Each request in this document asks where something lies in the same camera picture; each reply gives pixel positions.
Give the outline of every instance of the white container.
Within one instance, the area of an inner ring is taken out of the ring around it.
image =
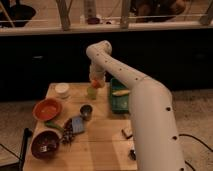
[[[58,94],[59,98],[67,98],[69,96],[69,84],[68,83],[58,83],[55,86],[55,92]]]

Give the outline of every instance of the brown bowl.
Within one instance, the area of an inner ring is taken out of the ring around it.
[[[53,131],[38,134],[32,142],[31,152],[37,159],[51,159],[59,148],[59,137]]]
[[[38,102],[33,109],[33,116],[39,121],[48,121],[60,114],[62,105],[59,101],[48,98]]]

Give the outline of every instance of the wooden tabletop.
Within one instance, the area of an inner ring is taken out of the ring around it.
[[[57,97],[55,85],[49,86],[46,96],[62,103],[63,110],[54,119],[55,123],[63,126],[69,118],[79,115],[84,104],[93,107],[92,119],[85,123],[85,132],[77,135],[71,145],[60,144],[57,154],[49,161],[36,159],[29,148],[24,171],[137,170],[136,162],[128,156],[133,140],[126,140],[121,134],[123,128],[130,127],[129,115],[112,113],[108,102],[109,85],[98,89],[96,100],[86,97],[88,83],[70,83],[70,96],[66,99]],[[45,130],[55,131],[38,122],[33,138]]]

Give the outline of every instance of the dark background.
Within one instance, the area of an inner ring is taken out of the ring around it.
[[[213,29],[23,35],[0,37],[0,100],[42,99],[51,82],[88,82],[85,50],[102,40],[170,90],[213,88]]]

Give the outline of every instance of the black cable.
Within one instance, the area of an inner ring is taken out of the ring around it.
[[[17,156],[14,152],[12,152],[11,150],[9,150],[7,147],[5,147],[2,143],[0,143],[0,146],[2,146],[6,151],[8,151],[10,154],[12,154],[13,156],[15,156],[17,159],[19,159],[20,161],[22,161],[22,159]]]
[[[187,161],[185,161],[185,163],[193,170],[193,171],[196,171],[195,168]]]
[[[211,147],[209,147],[206,143],[204,143],[202,140],[200,140],[199,138],[190,135],[190,134],[179,134],[179,136],[185,136],[185,137],[191,137],[194,138],[195,140],[197,140],[198,142],[200,142],[202,145],[204,145],[208,150],[210,150],[211,152],[213,152],[213,149]]]

